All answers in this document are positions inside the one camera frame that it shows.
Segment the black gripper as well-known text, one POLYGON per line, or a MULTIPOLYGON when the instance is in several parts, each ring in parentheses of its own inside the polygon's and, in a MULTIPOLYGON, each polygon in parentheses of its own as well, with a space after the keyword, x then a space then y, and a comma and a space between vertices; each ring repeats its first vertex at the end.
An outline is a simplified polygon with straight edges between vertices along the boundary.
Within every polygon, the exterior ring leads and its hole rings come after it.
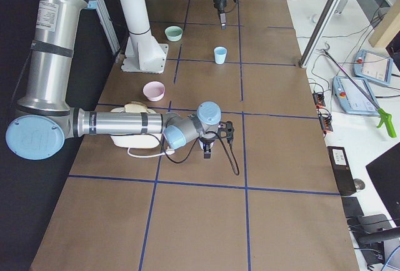
POLYGON ((221 29, 226 28, 226 12, 224 11, 227 6, 227 0, 213 0, 214 7, 217 9, 218 17, 221 24, 221 29))
POLYGON ((217 136, 213 132, 210 134, 204 134, 202 137, 199 138, 199 141, 202 144, 203 156, 205 159, 211 158, 211 153, 212 153, 211 149, 213 146, 213 142, 216 139, 217 139, 217 136))

